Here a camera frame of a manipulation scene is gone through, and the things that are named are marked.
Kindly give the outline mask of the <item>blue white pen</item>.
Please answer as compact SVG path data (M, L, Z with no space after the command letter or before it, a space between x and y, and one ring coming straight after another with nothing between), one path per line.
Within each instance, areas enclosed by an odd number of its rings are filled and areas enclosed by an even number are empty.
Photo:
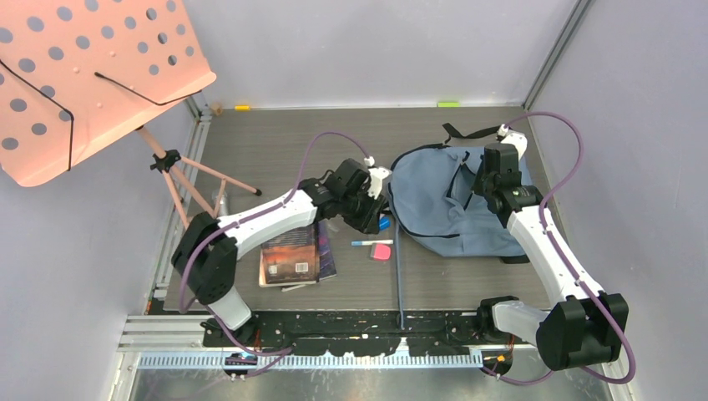
M375 245L392 245L394 240L367 240L367 241L352 241L351 246L375 246Z

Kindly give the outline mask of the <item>light blue backpack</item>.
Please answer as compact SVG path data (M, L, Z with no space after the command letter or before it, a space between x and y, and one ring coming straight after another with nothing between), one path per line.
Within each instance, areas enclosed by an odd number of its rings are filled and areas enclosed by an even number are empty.
M497 136L499 127L469 134L470 140ZM472 187L480 158L495 172L494 194L501 203L492 213ZM512 145L496 140L484 147L441 144L420 146L398 156L387 184L389 208L414 241L445 257L498 257L505 264L528 262L507 228L515 211L537 206L542 195Z

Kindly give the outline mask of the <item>pink eraser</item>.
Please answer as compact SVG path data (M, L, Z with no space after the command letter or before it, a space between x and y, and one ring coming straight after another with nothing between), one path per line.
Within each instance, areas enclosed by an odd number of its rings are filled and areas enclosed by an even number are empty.
M388 261L392 256L392 248L387 244L374 244L371 246L370 258L373 261Z

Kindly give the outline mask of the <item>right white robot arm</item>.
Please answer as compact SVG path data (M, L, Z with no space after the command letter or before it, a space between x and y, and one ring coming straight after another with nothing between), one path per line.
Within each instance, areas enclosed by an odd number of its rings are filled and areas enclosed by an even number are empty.
M488 343L513 335L532 344L552 371L614 362L628 349L629 306L581 267L540 191L523 185L519 161L514 145L486 146L474 191L522 247L553 307L542 311L514 296L485 299L478 309L478 335Z

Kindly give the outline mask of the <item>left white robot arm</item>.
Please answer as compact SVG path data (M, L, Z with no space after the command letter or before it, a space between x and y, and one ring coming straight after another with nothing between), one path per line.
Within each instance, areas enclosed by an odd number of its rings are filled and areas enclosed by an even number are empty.
M224 335L233 344L249 344L256 325L235 287L237 262L276 236L334 217L363 234L379 233L387 202L383 187L391 173L347 159L325 179L302 180L283 196L246 212L220 218L199 213L171 257L180 288L190 289L225 324Z

